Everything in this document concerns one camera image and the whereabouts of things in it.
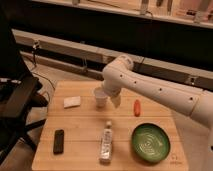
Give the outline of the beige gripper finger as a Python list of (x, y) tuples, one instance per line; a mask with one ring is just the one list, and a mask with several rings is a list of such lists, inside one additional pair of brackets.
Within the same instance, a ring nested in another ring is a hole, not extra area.
[(121, 104), (121, 96), (118, 95), (116, 97), (111, 97), (111, 102), (115, 108), (118, 108)]

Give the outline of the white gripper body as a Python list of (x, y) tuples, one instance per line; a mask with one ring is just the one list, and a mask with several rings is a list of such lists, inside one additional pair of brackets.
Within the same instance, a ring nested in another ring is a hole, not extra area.
[(122, 86), (116, 81), (104, 80), (102, 89), (109, 97), (117, 97), (121, 92)]

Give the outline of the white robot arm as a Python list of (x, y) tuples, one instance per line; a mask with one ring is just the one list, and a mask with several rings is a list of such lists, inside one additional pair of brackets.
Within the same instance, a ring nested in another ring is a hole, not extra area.
[(171, 108), (210, 129), (207, 149), (213, 151), (213, 92), (188, 85), (143, 76), (132, 71), (133, 60), (120, 55), (107, 64), (102, 87), (110, 97), (129, 89)]

